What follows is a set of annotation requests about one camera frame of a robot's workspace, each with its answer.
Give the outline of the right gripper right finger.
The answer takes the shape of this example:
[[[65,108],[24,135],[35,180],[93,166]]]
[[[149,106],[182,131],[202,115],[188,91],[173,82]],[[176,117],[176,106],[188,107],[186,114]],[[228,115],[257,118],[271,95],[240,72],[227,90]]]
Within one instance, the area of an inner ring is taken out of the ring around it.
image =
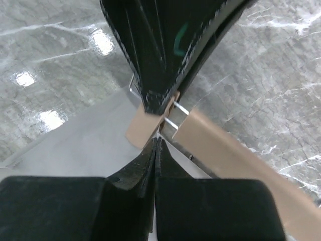
[[[267,186],[255,179],[193,178],[159,138],[155,154],[158,240],[285,240]]]

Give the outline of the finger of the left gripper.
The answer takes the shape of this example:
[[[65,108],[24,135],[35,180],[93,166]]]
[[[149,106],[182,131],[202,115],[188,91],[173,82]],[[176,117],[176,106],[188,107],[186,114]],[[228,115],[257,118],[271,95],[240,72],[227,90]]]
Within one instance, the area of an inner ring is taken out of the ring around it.
[[[237,7],[218,27],[215,33],[211,36],[207,44],[205,45],[203,51],[200,53],[196,62],[193,64],[191,70],[187,73],[186,77],[183,79],[182,83],[178,87],[180,92],[180,98],[185,94],[186,90],[195,79],[196,75],[200,71],[201,67],[210,57],[214,49],[230,30],[230,28],[240,19],[241,15],[246,9],[251,8],[258,0],[247,0]]]
[[[247,0],[100,2],[145,112],[162,115],[219,25]]]

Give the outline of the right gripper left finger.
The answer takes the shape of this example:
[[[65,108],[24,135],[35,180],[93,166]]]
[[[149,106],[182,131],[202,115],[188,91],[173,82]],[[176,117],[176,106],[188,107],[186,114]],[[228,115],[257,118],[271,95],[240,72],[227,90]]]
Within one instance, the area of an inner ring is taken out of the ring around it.
[[[148,240],[156,146],[106,178],[6,177],[1,240]]]

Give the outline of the grey underwear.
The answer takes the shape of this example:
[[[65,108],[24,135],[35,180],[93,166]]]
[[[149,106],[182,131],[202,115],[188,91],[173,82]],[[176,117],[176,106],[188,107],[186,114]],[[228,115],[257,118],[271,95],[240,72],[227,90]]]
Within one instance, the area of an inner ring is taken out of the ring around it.
[[[9,176],[102,177],[119,171],[135,159],[142,148],[134,147],[125,131],[136,112],[138,100],[127,90],[113,95],[107,102],[91,107],[44,137],[29,144],[21,153],[5,161],[1,182]],[[166,141],[171,156],[193,178],[205,173],[184,154]],[[148,240],[158,240],[155,209],[155,162],[153,229]]]

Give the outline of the wooden clip hanger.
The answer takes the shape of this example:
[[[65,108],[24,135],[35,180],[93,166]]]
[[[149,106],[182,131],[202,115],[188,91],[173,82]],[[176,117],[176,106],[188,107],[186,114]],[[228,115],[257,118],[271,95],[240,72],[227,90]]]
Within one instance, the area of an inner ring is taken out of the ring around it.
[[[163,122],[176,129],[174,141],[223,178],[251,178],[265,183],[276,202],[285,230],[296,240],[320,240],[320,208],[313,200],[196,108],[178,104],[176,92],[162,115],[137,109],[126,138],[142,149]]]

